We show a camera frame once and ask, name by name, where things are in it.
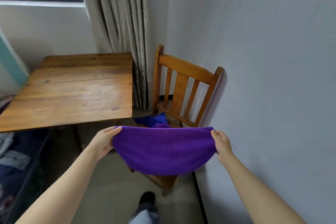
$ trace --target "black baseboard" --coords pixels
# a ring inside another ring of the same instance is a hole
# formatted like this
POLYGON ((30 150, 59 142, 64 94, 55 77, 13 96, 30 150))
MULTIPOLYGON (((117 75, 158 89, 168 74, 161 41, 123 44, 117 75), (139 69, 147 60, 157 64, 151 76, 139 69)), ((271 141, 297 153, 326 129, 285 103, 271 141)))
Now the black baseboard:
MULTIPOLYGON (((165 95, 159 95, 159 101, 163 101, 165 99, 165 95)), ((173 100, 173 94, 168 96, 168 100, 173 100)))
POLYGON ((191 175, 192 175, 192 180, 194 181, 194 185, 195 185, 195 189, 196 189, 196 195, 197 195, 199 207, 201 209, 203 222, 204 222, 204 224, 208 224, 208 218, 207 218, 207 215, 205 214, 205 209, 204 209, 204 205, 203 205, 203 201, 202 201, 202 197, 201 197, 200 188, 198 187, 196 174, 195 174, 195 172, 192 172, 191 175))

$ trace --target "teal stripe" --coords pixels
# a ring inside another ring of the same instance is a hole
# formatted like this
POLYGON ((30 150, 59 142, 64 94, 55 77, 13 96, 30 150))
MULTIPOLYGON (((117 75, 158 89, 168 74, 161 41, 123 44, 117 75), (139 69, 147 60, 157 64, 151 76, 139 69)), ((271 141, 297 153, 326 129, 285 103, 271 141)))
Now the teal stripe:
POLYGON ((22 71, 19 64, 16 62, 11 51, 7 48, 3 39, 0 37, 0 62, 16 81, 19 86, 23 86, 27 81, 28 76, 22 71))

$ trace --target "wooden table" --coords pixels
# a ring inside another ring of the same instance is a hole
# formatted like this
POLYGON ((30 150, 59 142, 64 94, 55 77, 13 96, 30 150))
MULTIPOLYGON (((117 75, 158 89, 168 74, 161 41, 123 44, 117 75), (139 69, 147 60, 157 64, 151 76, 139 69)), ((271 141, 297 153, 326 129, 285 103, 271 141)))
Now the wooden table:
POLYGON ((0 132, 132 116, 132 54, 46 57, 0 115, 0 132))

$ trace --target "window sill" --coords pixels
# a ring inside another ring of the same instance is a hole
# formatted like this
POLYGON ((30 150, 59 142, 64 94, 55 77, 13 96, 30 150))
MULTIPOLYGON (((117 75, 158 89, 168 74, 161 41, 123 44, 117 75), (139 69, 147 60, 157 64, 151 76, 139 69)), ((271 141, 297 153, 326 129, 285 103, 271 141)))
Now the window sill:
POLYGON ((0 0, 0 5, 85 7, 84 2, 21 1, 21 0, 0 0))

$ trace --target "person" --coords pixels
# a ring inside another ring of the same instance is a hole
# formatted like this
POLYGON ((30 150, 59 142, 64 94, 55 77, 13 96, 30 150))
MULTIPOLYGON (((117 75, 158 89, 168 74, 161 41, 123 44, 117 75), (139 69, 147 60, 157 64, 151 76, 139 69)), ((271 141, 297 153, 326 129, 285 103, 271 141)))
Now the person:
MULTIPOLYGON (((83 198, 97 162, 113 149, 113 136, 122 127, 99 131, 69 169, 51 185, 19 218, 16 224, 70 224, 83 198)), ((302 218, 273 190, 253 175, 233 154, 230 140, 222 131, 211 131, 218 160, 232 182, 255 224, 304 224, 302 218)), ((132 224, 159 223, 153 192, 142 195, 132 224)))

